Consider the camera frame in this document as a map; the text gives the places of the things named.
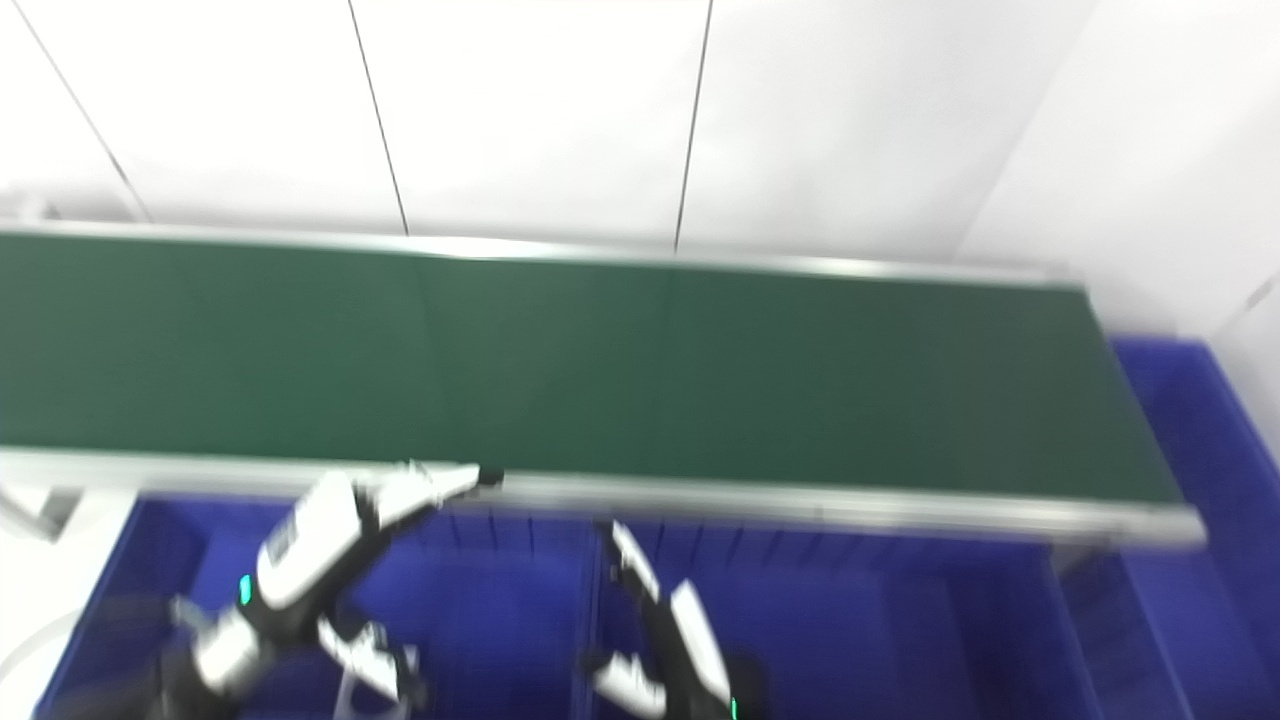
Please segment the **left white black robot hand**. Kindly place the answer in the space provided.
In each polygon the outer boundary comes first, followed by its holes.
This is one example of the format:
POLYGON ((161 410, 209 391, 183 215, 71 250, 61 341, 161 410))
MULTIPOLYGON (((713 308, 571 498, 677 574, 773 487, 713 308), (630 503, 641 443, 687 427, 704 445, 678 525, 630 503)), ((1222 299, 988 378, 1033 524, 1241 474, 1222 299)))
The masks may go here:
POLYGON ((504 480, 499 468, 324 474, 259 548, 239 614, 273 655, 319 646, 390 701, 421 708, 428 684, 387 629, 344 602, 393 541, 457 498, 504 480))

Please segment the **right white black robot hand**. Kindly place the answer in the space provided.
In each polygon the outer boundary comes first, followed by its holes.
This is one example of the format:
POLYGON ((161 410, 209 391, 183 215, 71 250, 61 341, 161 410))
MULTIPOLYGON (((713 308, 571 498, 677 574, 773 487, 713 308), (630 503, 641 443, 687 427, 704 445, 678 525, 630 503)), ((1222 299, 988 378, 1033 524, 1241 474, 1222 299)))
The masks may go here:
POLYGON ((632 719, 741 719, 730 666, 691 580, 664 591, 650 559, 621 521, 595 520, 609 579, 631 598, 655 661, 586 650, 579 671, 596 696, 632 719))

